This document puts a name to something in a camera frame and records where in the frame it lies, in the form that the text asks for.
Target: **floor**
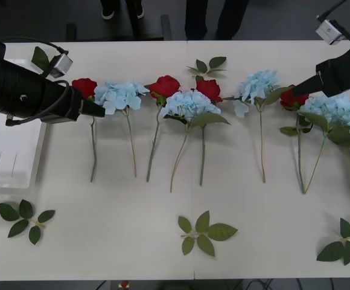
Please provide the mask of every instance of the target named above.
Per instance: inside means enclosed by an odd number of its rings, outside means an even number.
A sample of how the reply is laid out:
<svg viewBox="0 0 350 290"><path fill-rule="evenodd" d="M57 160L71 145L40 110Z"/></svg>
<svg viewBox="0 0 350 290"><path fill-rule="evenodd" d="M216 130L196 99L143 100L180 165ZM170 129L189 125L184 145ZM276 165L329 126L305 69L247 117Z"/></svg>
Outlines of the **floor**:
<svg viewBox="0 0 350 290"><path fill-rule="evenodd" d="M186 0L143 0L145 17L140 25L145 33L160 33L160 15L168 14L174 40L185 40ZM330 8L336 0L250 0L242 26L235 40L312 40L319 39L316 15ZM206 24L207 40L214 38L222 0L209 0ZM335 11L336 19L350 32L350 0ZM99 0L0 0L0 39L28 36L48 41L64 41L69 22L77 25L78 40L106 39L109 36L131 35L125 3L110 21L101 18ZM210 280L185 282L135 281L132 290L151 289L234 289L237 280ZM0 282L0 290L96 290L101 281L75 282ZM250 280L243 282L246 289ZM331 290L329 279L301 279L302 289ZM274 290L300 289L296 279L276 279L270 285ZM334 289L350 289L350 279L334 279ZM116 290L118 282L106 282L101 290ZM263 289L253 283L249 290Z"/></svg>

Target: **cable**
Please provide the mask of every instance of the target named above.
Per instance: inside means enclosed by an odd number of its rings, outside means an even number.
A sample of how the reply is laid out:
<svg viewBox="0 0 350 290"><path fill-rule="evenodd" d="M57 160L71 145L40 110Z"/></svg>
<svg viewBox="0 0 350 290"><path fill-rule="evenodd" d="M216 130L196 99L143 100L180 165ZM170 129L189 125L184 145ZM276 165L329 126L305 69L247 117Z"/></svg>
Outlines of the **cable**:
<svg viewBox="0 0 350 290"><path fill-rule="evenodd" d="M28 123L30 121L33 121L35 119L38 118L42 118L44 117L47 113L49 113L50 111L52 111L55 107L57 107L57 105L59 103L61 103L61 101L68 95L69 89L70 89L70 85L66 80L58 80L55 83L64 83L66 85L64 92L62 93L62 95L49 107L47 107L45 110L39 112L38 114L31 116L29 118L23 119L23 120L6 120L6 126L15 126L15 125L20 125L20 124L24 124L24 123Z"/></svg>
<svg viewBox="0 0 350 290"><path fill-rule="evenodd" d="M102 281L101 284L98 285L98 287L96 288L96 290L99 290L99 289L105 284L105 282L107 282L107 280Z"/></svg>

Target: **white table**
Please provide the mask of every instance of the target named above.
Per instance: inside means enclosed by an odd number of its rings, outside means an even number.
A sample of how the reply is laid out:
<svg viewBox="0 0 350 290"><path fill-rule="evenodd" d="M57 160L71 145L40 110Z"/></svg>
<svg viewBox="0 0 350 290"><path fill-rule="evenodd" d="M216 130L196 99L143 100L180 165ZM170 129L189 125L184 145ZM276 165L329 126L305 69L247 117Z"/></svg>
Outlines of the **white table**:
<svg viewBox="0 0 350 290"><path fill-rule="evenodd" d="M138 80L143 84L170 74L182 89L194 87L186 66L195 59L227 56L222 96L258 69L278 69L281 85L314 74L317 63L344 53L348 43L323 42L140 42L62 43L74 65L67 80L90 77ZM8 45L8 58L30 59L34 45ZM53 49L46 48L50 55ZM26 234L7 239L11 223L0 218L0 280L215 279L252 277L350 277L350 265L316 261L319 250L337 238L340 218L350 221L350 154L329 143L310 192L299 191L294 167L296 140L278 128L294 118L278 104L264 112L267 184L259 169L256 112L240 120L230 103L220 104L232 126L209 125L203 187L199 186L200 131L195 130L180 160L169 193L170 175L183 127L168 120L160 129L151 181L148 157L156 125L154 101L147 97L132 113L138 178L133 177L127 122L122 115L98 122L98 168L92 165L91 118L48 126L37 175L29 196L1 201L36 204L37 213L56 209L37 246ZM320 147L320 133L304 138L306 180ZM177 216L195 222L210 210L211 222L238 228L225 242L214 242L216 258L195 248L181 252Z"/></svg>

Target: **flower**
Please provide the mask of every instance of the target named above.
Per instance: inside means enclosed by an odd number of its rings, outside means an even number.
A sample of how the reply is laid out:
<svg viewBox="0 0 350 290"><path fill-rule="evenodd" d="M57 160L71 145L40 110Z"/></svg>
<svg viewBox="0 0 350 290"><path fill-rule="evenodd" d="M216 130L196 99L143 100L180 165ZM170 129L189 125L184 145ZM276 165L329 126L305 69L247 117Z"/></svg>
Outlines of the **flower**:
<svg viewBox="0 0 350 290"><path fill-rule="evenodd" d="M329 123L337 126L347 125L350 128L350 98L346 94L340 94L330 98L325 95L310 97L301 106L299 112L321 115Z"/></svg>
<svg viewBox="0 0 350 290"><path fill-rule="evenodd" d="M95 88L95 103L105 108L106 115L113 115L116 110L123 110L127 106L138 110L141 104L138 94L146 92L149 90L136 82L120 85L108 80L104 86Z"/></svg>
<svg viewBox="0 0 350 290"><path fill-rule="evenodd" d="M209 98L213 104L223 101L222 98L219 97L221 89L216 80L200 80L197 82L197 90Z"/></svg>
<svg viewBox="0 0 350 290"><path fill-rule="evenodd" d="M271 90L278 88L276 85L277 71L257 71L247 77L247 80L238 87L239 99L246 101L249 98L249 103L254 104L254 98L266 98Z"/></svg>
<svg viewBox="0 0 350 290"><path fill-rule="evenodd" d="M91 79L78 79L72 82L73 88L79 89L84 98L92 97L95 94L95 88L97 87L97 82Z"/></svg>
<svg viewBox="0 0 350 290"><path fill-rule="evenodd" d="M300 97L293 96L291 89L281 94L281 101L279 102L288 111L297 111L305 101L308 100L309 94L301 95Z"/></svg>
<svg viewBox="0 0 350 290"><path fill-rule="evenodd" d="M158 95L163 97L171 97L180 88L180 83L170 76L164 76L157 79L156 83L150 86L150 93L153 98L158 98Z"/></svg>
<svg viewBox="0 0 350 290"><path fill-rule="evenodd" d="M213 105L209 98L194 90L186 93L176 92L167 98L167 105L162 108L161 115L181 117L190 122L195 116L206 112L221 114L221 110Z"/></svg>

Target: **tabletop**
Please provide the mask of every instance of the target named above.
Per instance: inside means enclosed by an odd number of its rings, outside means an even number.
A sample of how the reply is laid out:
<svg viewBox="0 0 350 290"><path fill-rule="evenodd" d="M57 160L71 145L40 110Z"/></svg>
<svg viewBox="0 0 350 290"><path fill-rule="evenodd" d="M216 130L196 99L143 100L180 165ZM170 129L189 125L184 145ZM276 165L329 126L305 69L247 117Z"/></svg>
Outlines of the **tabletop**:
<svg viewBox="0 0 350 290"><path fill-rule="evenodd" d="M277 69L280 85L311 77L316 64L343 54L350 44L318 41L113 42L61 43L74 64L66 80L90 77L102 84L137 80L142 84L171 75L182 90L195 87L186 66L196 59L226 56L217 76L221 96L233 95L248 74ZM35 44L7 45L6 58L31 59ZM42 46L50 55L56 52ZM91 118L48 125L36 188L26 195L0 195L2 201L31 201L37 213L55 209L41 241L26 234L7 239L10 224L0 217L0 280L230 279L252 277L350 277L350 264L316 261L319 251L337 239L339 219L350 221L350 153L326 144L310 191L300 192L296 140L278 128L294 125L294 116L278 103L264 112L266 184L259 165L259 116L234 114L219 104L231 126L206 129L203 187L199 186L200 131L194 130L169 191L171 171L183 140L179 122L160 128L151 180L145 181L154 135L151 97L132 112L138 177L133 176L128 127L121 114L98 119L98 167L93 183ZM321 145L321 134L304 138L307 180ZM199 249L183 256L179 215L193 223L209 210L211 222L238 229L214 242L216 258Z"/></svg>

